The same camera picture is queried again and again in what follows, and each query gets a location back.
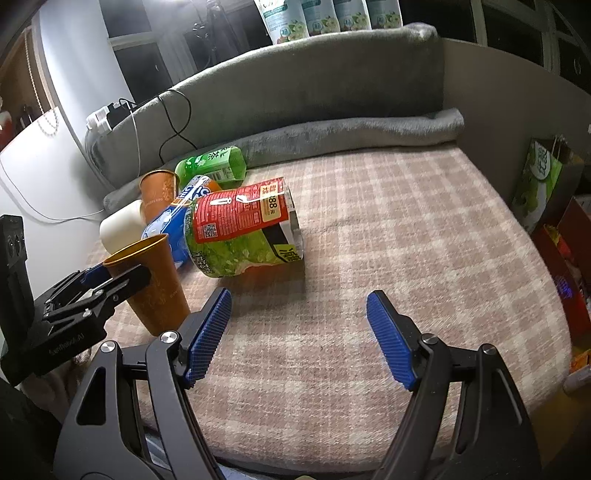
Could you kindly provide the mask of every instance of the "brown cup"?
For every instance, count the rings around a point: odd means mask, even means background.
[[[178,329],[190,310],[167,234],[140,240],[103,262],[112,277],[140,264],[150,269],[152,278],[149,285],[129,298],[127,303],[152,335]]]
[[[142,177],[139,189],[142,192],[142,204],[146,223],[150,223],[171,204],[178,193],[180,184],[173,171],[154,170]]]

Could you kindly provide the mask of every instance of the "checkered fabric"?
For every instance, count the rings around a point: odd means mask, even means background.
[[[209,372],[188,392],[222,458],[309,472],[376,468],[409,400],[365,317],[382,289],[448,345],[495,344],[530,411],[564,378],[570,339],[544,263],[505,203],[455,145],[387,148],[250,171],[284,176],[303,262],[211,279],[180,274],[193,310],[217,286],[233,315]],[[106,256],[97,247],[90,263]],[[107,323],[121,346],[151,340],[125,304]],[[440,444],[453,430],[452,389]],[[150,420],[147,389],[140,391]]]

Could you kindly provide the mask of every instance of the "silver bolt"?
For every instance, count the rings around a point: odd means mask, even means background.
[[[103,343],[100,346],[100,351],[104,352],[104,353],[109,353],[109,352],[112,352],[113,350],[115,350],[115,342],[112,342],[111,340]]]
[[[172,342],[175,342],[177,338],[178,338],[178,333],[177,332],[173,332],[173,331],[164,332],[160,336],[160,340],[163,341],[164,343],[172,343]]]
[[[487,355],[496,355],[496,347],[490,343],[482,345],[482,351]]]
[[[439,341],[439,338],[434,333],[423,333],[421,340],[427,345],[435,345]]]

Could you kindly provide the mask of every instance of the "green bottle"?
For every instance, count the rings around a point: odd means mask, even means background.
[[[195,175],[207,175],[218,183],[244,180],[246,162],[238,147],[228,147],[181,160],[174,172],[180,178],[181,188]]]

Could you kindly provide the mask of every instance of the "blue gripper pad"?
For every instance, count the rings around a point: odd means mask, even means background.
[[[374,331],[384,357],[386,357],[394,380],[404,385],[407,390],[412,390],[417,382],[417,376],[413,371],[412,350],[402,337],[386,305],[376,292],[368,295],[366,308],[369,324]]]
[[[197,380],[205,377],[231,314],[232,295],[229,290],[225,290],[189,348],[187,355],[189,367],[185,372],[184,380],[191,387],[194,387]]]

